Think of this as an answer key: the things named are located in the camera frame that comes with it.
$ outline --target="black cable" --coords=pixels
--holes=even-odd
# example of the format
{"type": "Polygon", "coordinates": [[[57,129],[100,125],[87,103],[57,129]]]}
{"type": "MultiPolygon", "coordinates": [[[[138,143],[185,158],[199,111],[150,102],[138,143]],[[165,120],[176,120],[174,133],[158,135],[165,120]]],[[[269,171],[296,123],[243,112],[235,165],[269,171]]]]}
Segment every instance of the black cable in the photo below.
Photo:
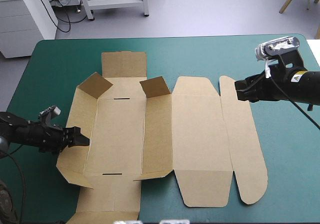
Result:
{"type": "MultiPolygon", "coordinates": [[[[59,4],[61,5],[61,8],[64,8],[64,6],[59,2],[59,0],[50,0],[50,2],[53,2],[53,1],[56,1],[57,3],[59,3],[59,4]]],[[[62,22],[65,22],[65,23],[70,23],[70,24],[80,23],[80,22],[82,22],[83,20],[85,20],[86,17],[87,17],[87,15],[85,15],[84,18],[81,19],[81,20],[71,21],[71,22],[70,22],[70,21],[66,21],[66,20],[60,19],[59,17],[56,16],[56,18],[57,18],[58,20],[60,20],[60,21],[62,21],[62,22]]]]}
{"type": "Polygon", "coordinates": [[[320,130],[320,126],[299,106],[297,105],[280,87],[279,85],[273,80],[272,77],[270,77],[271,81],[273,82],[273,84],[278,88],[278,90],[280,90],[280,92],[298,109],[300,110],[300,112],[306,117],[308,118],[309,121],[311,121],[313,123],[313,125],[315,125],[319,130],[320,130]]]}
{"type": "MultiPolygon", "coordinates": [[[[79,21],[72,21],[70,22],[70,24],[76,24],[76,23],[80,23],[82,22],[83,20],[85,20],[87,18],[87,16],[85,15],[83,19],[79,20],[79,21]]],[[[62,20],[60,18],[57,17],[58,20],[62,21],[62,22],[65,22],[65,23],[69,23],[68,21],[65,21],[65,20],[62,20]]]]}
{"type": "Polygon", "coordinates": [[[13,150],[12,152],[10,152],[10,155],[16,153],[18,150],[20,150],[20,148],[23,147],[23,145],[21,144],[17,149],[13,150]]]}
{"type": "Polygon", "coordinates": [[[16,165],[16,167],[18,168],[18,171],[19,171],[19,173],[20,173],[20,176],[21,176],[21,181],[22,181],[22,200],[21,200],[21,210],[20,210],[20,219],[19,219],[19,224],[22,224],[22,218],[23,218],[23,209],[24,209],[24,202],[25,202],[25,196],[26,196],[26,191],[25,191],[25,183],[26,183],[26,180],[25,180],[25,178],[24,178],[24,173],[22,172],[22,170],[21,170],[21,167],[19,166],[19,164],[18,164],[18,162],[17,162],[17,160],[11,155],[11,154],[9,154],[9,153],[6,153],[5,151],[2,151],[2,150],[0,150],[0,152],[2,152],[3,154],[5,154],[5,156],[8,156],[14,163],[15,163],[15,165],[16,165]]]}
{"type": "Polygon", "coordinates": [[[46,8],[46,5],[44,4],[43,0],[40,0],[40,1],[41,1],[42,5],[44,6],[45,11],[46,11],[46,13],[48,14],[49,18],[51,19],[51,21],[52,21],[52,23],[54,24],[54,26],[56,26],[56,28],[57,28],[58,30],[60,30],[61,32],[64,32],[64,33],[70,32],[70,30],[71,30],[71,23],[70,23],[69,15],[68,15],[68,13],[66,12],[66,10],[63,8],[64,11],[65,11],[66,17],[67,17],[67,19],[68,19],[68,21],[69,21],[69,22],[68,22],[68,23],[69,23],[69,29],[68,29],[67,31],[60,29],[60,28],[55,24],[55,22],[53,21],[51,15],[49,14],[49,11],[48,11],[48,9],[46,8]]]}

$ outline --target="flattened cardboard box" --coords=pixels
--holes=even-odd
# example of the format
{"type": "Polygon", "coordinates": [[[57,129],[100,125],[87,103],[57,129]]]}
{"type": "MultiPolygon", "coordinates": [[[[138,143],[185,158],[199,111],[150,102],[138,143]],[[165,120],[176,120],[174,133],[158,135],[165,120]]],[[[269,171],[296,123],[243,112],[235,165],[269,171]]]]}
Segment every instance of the flattened cardboard box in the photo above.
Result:
{"type": "MultiPolygon", "coordinates": [[[[172,170],[186,205],[228,202],[231,161],[241,163],[246,155],[243,151],[238,159],[237,153],[230,159],[230,130],[224,115],[234,106],[221,108],[223,98],[207,78],[180,77],[171,94],[162,77],[146,80],[146,59],[141,52],[103,53],[102,76],[92,74],[75,91],[67,126],[80,127],[90,138],[90,147],[65,149],[58,158],[57,168],[65,179],[82,186],[69,223],[137,219],[141,184],[134,180],[163,177],[172,170]]],[[[229,91],[234,87],[227,86],[229,91]]],[[[253,119],[251,124],[249,131],[255,131],[253,119]]],[[[245,135],[241,138],[242,146],[250,147],[244,145],[245,135]]],[[[253,203],[263,195],[268,178],[263,184],[256,182],[267,171],[259,140],[252,145],[258,155],[239,164],[235,172],[238,185],[237,172],[242,173],[239,188],[246,189],[240,190],[242,200],[255,192],[249,199],[253,203]],[[255,169],[256,162],[265,171],[255,169]]]]}
{"type": "Polygon", "coordinates": [[[221,97],[207,78],[179,77],[172,94],[162,77],[141,82],[147,108],[140,180],[174,170],[187,206],[223,207],[235,171],[243,202],[263,196],[267,168],[250,105],[237,99],[234,82],[221,77],[221,97]]]}

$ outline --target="cardboard flap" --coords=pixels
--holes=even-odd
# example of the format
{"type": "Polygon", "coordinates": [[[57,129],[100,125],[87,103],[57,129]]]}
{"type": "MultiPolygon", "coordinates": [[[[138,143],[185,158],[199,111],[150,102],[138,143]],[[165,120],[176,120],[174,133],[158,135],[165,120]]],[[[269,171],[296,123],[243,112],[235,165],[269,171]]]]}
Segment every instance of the cardboard flap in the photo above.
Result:
{"type": "Polygon", "coordinates": [[[95,72],[80,85],[78,85],[78,88],[97,99],[111,86],[112,83],[95,72]]]}
{"type": "Polygon", "coordinates": [[[148,179],[162,178],[162,177],[169,175],[170,172],[172,172],[172,169],[165,170],[165,171],[145,173],[145,174],[140,175],[139,178],[137,178],[136,180],[148,180],[148,179]]]}
{"type": "Polygon", "coordinates": [[[86,177],[84,177],[83,174],[74,172],[72,170],[64,169],[63,167],[56,166],[60,173],[63,175],[63,177],[67,180],[68,183],[74,184],[74,185],[80,185],[83,187],[93,188],[91,183],[88,181],[86,177]]]}
{"type": "Polygon", "coordinates": [[[215,88],[208,78],[180,76],[176,81],[172,94],[218,97],[219,95],[216,91],[213,91],[214,89],[215,88]]]}
{"type": "Polygon", "coordinates": [[[189,207],[224,207],[228,203],[232,171],[175,170],[183,202],[189,207]]]}
{"type": "Polygon", "coordinates": [[[220,77],[223,118],[241,199],[246,204],[253,204],[267,189],[268,173],[249,101],[237,99],[234,83],[227,76],[220,77]]]}
{"type": "MultiPolygon", "coordinates": [[[[78,88],[76,88],[73,98],[67,127],[80,127],[81,133],[91,138],[96,116],[97,99],[78,88]]],[[[56,166],[69,183],[91,187],[83,176],[88,150],[89,146],[75,146],[65,148],[59,154],[56,166]]]]}
{"type": "Polygon", "coordinates": [[[172,170],[171,95],[146,100],[142,174],[172,170]]]}
{"type": "Polygon", "coordinates": [[[76,211],[139,211],[141,184],[134,181],[138,176],[87,176],[94,189],[80,189],[76,211]]]}
{"type": "Polygon", "coordinates": [[[179,78],[176,87],[184,94],[172,94],[173,169],[183,200],[188,206],[225,206],[233,168],[220,97],[207,78],[179,78]]]}
{"type": "Polygon", "coordinates": [[[140,81],[140,84],[147,98],[171,94],[162,76],[140,81]]]}
{"type": "Polygon", "coordinates": [[[67,224],[113,224],[117,220],[137,220],[138,215],[137,211],[77,212],[67,224]]]}
{"type": "Polygon", "coordinates": [[[104,52],[102,56],[103,77],[147,77],[145,52],[104,52]]]}

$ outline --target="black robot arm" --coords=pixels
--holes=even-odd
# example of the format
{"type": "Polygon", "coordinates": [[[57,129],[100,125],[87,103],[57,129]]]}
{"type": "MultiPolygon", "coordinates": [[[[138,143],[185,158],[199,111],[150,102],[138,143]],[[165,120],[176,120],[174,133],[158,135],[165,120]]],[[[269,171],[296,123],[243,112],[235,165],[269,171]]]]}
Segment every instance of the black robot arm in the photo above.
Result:
{"type": "MultiPolygon", "coordinates": [[[[0,150],[7,152],[11,142],[38,147],[40,152],[60,152],[66,146],[88,146],[89,139],[79,127],[62,128],[51,120],[60,114],[57,106],[42,111],[38,121],[25,120],[9,112],[0,112],[0,150]]],[[[0,158],[5,154],[0,151],[0,158]]]]}
{"type": "Polygon", "coordinates": [[[289,100],[289,97],[292,101],[309,104],[309,110],[313,105],[320,105],[320,72],[304,67],[298,52],[299,44],[296,37],[260,44],[255,50],[256,57],[266,61],[266,69],[261,74],[235,82],[238,99],[256,102],[289,100]]]}

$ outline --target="green table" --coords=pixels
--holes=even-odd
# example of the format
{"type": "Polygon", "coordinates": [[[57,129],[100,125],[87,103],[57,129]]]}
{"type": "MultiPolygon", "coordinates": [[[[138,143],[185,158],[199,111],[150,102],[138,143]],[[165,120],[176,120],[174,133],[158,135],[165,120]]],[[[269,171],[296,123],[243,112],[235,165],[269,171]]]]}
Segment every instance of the green table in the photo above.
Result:
{"type": "MultiPolygon", "coordinates": [[[[305,66],[318,65],[303,36],[300,52],[305,66]]],[[[279,35],[54,40],[38,43],[8,111],[36,119],[39,111],[58,105],[55,121],[65,126],[75,87],[91,73],[101,73],[101,52],[145,51],[148,78],[163,75],[173,89],[178,76],[205,76],[219,89],[219,76],[243,79],[263,70],[255,47],[279,35]]],[[[265,195],[254,205],[241,202],[232,181],[224,208],[188,208],[183,204],[174,174],[142,182],[140,219],[189,218],[191,221],[289,222],[320,221],[320,133],[291,103],[251,104],[268,168],[265,195]]],[[[319,107],[311,113],[320,122],[319,107]]],[[[24,221],[68,220],[75,212],[79,187],[68,184],[55,167],[56,156],[23,147],[15,154],[26,176],[24,221]]],[[[0,160],[0,178],[20,205],[21,181],[6,158],[0,160]]]]}

